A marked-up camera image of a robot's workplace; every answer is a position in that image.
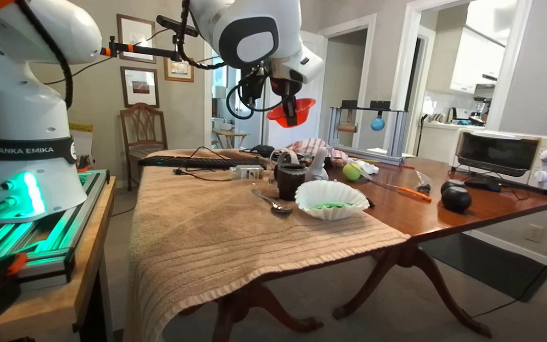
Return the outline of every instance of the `framed picture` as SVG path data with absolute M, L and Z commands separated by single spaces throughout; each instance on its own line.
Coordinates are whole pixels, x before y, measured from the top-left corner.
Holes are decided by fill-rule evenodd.
M 187 61 L 164 59 L 166 80 L 194 82 L 194 67 Z
M 145 48 L 155 48 L 155 31 L 156 25 L 153 21 L 128 17 L 118 14 L 118 35 L 122 44 L 136 44 Z M 155 55 L 122 52 L 122 59 L 141 61 L 141 63 L 156 63 Z
M 153 69 L 122 67 L 124 105 L 147 103 L 160 107 L 158 73 Z

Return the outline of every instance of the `cup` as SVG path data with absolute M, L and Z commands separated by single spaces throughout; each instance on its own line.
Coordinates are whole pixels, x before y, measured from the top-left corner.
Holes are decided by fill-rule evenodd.
M 297 188 L 307 181 L 307 168 L 301 164 L 282 164 L 276 169 L 278 196 L 295 202 Z

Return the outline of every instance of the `floor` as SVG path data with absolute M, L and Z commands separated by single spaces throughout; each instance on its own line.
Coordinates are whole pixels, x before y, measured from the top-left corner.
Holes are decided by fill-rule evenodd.
M 128 242 L 136 206 L 136 192 L 118 190 L 115 217 L 107 238 L 107 264 L 115 329 L 124 331 L 128 289 Z M 510 302 L 510 299 L 464 274 L 439 264 L 451 293 L 472 316 Z M 325 323 L 310 335 L 282 327 L 263 310 L 251 310 L 238 323 L 232 340 L 259 342 L 481 342 L 483 339 L 460 325 L 438 297 L 434 285 L 419 270 L 394 268 L 381 289 L 354 316 L 335 321 L 331 312 L 346 302 L 362 287 L 371 272 L 371 261 L 352 261 L 320 268 L 308 274 L 278 280 L 270 289 L 297 318 L 316 316 Z M 200 342 L 210 340 L 217 320 L 217 306 L 208 304 L 187 318 L 175 318 L 164 333 L 164 340 Z M 479 318 L 495 333 L 493 340 L 547 340 L 547 282 L 536 297 L 517 302 L 495 314 Z

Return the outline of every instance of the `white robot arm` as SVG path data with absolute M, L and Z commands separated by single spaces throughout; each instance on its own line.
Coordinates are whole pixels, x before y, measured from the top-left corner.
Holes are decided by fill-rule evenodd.
M 99 50 L 99 27 L 75 4 L 0 0 L 0 223 L 35 221 L 86 200 L 65 99 L 35 78 L 29 61 L 88 63 Z
M 324 69 L 324 59 L 301 40 L 301 2 L 185 0 L 183 6 L 227 65 L 242 71 L 270 69 L 274 93 L 282 97 L 289 126 L 295 126 L 295 93 Z

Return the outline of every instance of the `wooden chair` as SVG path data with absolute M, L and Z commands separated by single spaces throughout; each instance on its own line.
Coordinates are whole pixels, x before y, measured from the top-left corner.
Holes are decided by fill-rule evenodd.
M 139 160 L 153 152 L 168 150 L 166 122 L 162 111 L 156 111 L 145 103 L 120 111 L 120 122 L 124 135 L 128 190 L 132 190 L 134 183 L 139 185 L 141 181 Z

